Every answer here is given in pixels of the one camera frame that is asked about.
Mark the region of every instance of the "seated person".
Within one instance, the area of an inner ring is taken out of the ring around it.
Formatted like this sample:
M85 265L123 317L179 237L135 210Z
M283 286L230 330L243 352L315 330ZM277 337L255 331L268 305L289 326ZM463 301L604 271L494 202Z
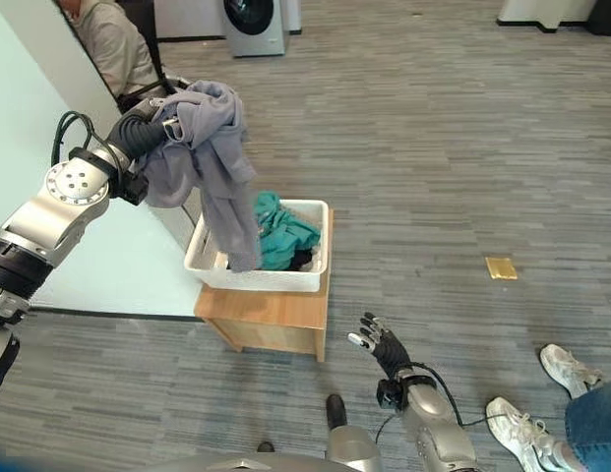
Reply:
M57 1L115 97L158 80L146 41L114 0Z

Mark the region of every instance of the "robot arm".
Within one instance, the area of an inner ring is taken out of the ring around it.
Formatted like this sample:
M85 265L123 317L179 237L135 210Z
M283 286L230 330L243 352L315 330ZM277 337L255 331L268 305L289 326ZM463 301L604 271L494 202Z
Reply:
M6 325L23 318L30 297L111 198L138 205L145 197L147 181L129 168L164 139L164 127L171 124L149 123L154 112L144 101L121 117L98 148L75 147L70 160L51 167L38 194L1 226L0 384L19 352L19 340Z
M478 471L473 444L460 425L452 400L439 393L432 377L414 371L416 363L410 361L405 347L383 320L366 313L361 322L360 333L351 333L349 341L368 350L388 376L379 382L377 399L380 406L399 411L425 470Z

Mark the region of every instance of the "gray cloth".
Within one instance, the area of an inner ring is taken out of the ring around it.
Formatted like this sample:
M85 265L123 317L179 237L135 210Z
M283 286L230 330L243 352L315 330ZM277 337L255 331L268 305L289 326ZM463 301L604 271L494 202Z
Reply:
M150 181L146 202L178 207L200 187L203 216L231 269L252 270L261 262L257 222L247 183L256 175L244 155L244 107L229 86L198 81L187 90L156 99L154 121L174 116L173 136L139 168Z
M82 0L73 24L115 96L158 80L144 37L113 0Z

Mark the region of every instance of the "washing machine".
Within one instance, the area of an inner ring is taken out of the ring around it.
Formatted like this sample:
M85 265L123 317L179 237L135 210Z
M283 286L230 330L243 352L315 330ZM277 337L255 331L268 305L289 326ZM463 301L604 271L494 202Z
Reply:
M223 0L224 33L234 57L285 54L286 0Z

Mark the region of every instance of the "white laundry basket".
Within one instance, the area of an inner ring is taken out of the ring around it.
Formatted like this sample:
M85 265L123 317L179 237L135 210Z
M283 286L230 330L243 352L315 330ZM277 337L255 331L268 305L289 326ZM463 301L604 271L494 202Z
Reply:
M321 231L312 250L309 271L252 270L236 273L225 253L217 249L212 232L201 217L185 256L185 268L212 288L268 292L318 292L329 259L329 206L320 200L281 200L281 206Z

